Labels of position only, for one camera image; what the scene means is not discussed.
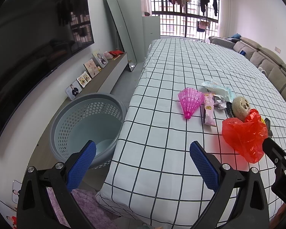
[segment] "bed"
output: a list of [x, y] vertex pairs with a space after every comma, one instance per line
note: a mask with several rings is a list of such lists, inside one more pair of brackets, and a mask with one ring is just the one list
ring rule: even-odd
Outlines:
[[[186, 39], [160, 39], [149, 48], [123, 128], [97, 201], [113, 213], [141, 219], [153, 227], [190, 228], [214, 192], [203, 183], [189, 155], [197, 140], [206, 152], [234, 169], [260, 170], [272, 217], [282, 201], [271, 191], [274, 165], [264, 156], [249, 164], [221, 134], [224, 110], [214, 109], [217, 127], [202, 123], [201, 106], [185, 120], [178, 93], [185, 87], [207, 92], [216, 79], [244, 96], [272, 123], [274, 141], [286, 151], [286, 102], [244, 56], [221, 46]], [[234, 189], [218, 225], [224, 224], [237, 196]]]

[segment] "bolt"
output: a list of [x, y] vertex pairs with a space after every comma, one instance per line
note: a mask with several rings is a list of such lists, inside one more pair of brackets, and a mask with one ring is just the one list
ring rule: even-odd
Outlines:
[[229, 170], [230, 169], [230, 165], [228, 165], [228, 164], [223, 164], [222, 167], [225, 170]]
[[63, 164], [63, 163], [57, 163], [57, 164], [55, 164], [55, 168], [56, 168], [56, 169], [61, 169], [62, 167], [64, 167], [64, 164]]
[[252, 170], [253, 173], [258, 173], [258, 169], [255, 168], [255, 167], [252, 167], [251, 170]]
[[28, 168], [28, 173], [32, 173], [33, 171], [34, 171], [34, 167], [33, 166]]

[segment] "wall-mounted tv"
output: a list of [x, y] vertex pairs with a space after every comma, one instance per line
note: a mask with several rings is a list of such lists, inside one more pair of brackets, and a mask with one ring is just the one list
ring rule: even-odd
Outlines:
[[0, 7], [0, 135], [45, 77], [93, 43], [88, 0], [5, 0]]

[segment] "purple rug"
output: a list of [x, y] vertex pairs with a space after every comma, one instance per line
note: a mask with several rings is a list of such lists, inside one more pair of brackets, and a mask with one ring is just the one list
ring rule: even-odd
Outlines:
[[[48, 187], [47, 191], [58, 221], [62, 225], [70, 227], [62, 210], [60, 209], [53, 189]], [[97, 203], [95, 200], [96, 192], [84, 189], [73, 189], [72, 195], [88, 220], [96, 229], [119, 229], [113, 222], [113, 220], [118, 218], [118, 216], [102, 208]]]

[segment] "gray plastic basket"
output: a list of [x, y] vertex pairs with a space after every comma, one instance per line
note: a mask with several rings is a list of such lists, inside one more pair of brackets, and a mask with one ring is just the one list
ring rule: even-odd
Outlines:
[[126, 112], [124, 104], [110, 94], [92, 93], [76, 98], [60, 111], [51, 126], [52, 152], [65, 162], [92, 140], [96, 156], [90, 169], [109, 164]]

